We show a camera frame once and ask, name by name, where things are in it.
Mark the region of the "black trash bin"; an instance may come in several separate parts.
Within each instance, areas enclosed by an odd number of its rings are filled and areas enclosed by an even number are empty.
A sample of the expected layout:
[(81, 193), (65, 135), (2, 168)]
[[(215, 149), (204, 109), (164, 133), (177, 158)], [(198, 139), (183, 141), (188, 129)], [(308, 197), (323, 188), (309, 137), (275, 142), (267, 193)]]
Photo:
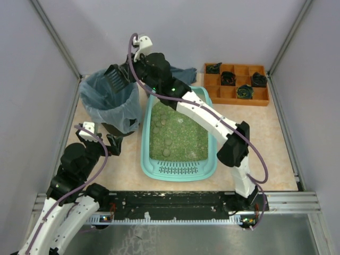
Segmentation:
[(132, 133), (134, 133), (134, 131), (123, 133), (120, 130), (118, 130), (115, 126), (107, 124), (107, 123), (102, 123), (102, 126), (107, 130), (109, 134), (112, 134), (115, 137), (127, 137), (128, 135), (131, 135)]

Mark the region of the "black litter scoop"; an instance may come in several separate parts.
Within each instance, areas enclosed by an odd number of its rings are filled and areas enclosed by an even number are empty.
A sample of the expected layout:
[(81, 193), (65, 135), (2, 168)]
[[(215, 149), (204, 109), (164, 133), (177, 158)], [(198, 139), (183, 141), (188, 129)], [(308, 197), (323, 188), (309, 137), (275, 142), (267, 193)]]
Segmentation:
[(104, 72), (104, 78), (117, 94), (130, 84), (130, 71), (126, 64), (112, 64)]

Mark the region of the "teal plastic litter box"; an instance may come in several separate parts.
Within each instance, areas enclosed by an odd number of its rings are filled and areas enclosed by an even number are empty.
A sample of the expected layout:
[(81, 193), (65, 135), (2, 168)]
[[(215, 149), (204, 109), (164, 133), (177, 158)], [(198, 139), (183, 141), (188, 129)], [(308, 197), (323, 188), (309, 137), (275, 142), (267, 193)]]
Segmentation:
[(161, 161), (150, 158), (149, 136), (151, 123), (151, 110), (160, 102), (155, 96), (150, 96), (147, 101), (144, 116), (141, 140), (141, 168), (150, 178), (171, 181), (191, 182), (209, 178), (217, 168), (217, 141), (208, 132), (208, 158), (200, 161)]

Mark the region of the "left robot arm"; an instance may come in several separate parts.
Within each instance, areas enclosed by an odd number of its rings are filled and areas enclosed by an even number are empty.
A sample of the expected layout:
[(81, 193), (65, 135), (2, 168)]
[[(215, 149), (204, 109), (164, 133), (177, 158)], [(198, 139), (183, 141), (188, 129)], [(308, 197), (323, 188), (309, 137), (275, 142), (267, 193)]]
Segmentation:
[(77, 130), (78, 143), (68, 145), (46, 192), (36, 225), (17, 254), (64, 254), (80, 228), (98, 209), (108, 205), (109, 190), (90, 177), (100, 157), (121, 153), (122, 137)]

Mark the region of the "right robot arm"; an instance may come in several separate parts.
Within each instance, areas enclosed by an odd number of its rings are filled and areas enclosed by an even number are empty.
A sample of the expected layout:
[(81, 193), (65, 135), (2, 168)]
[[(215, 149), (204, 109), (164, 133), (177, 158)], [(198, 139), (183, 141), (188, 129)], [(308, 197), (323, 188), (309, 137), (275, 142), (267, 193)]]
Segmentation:
[(162, 53), (141, 55), (137, 61), (134, 56), (127, 55), (134, 80), (161, 103), (194, 120), (215, 137), (221, 144), (217, 159), (231, 168), (236, 196), (246, 206), (253, 204), (259, 189), (250, 176), (249, 124), (230, 121), (208, 106), (187, 84), (172, 76)]

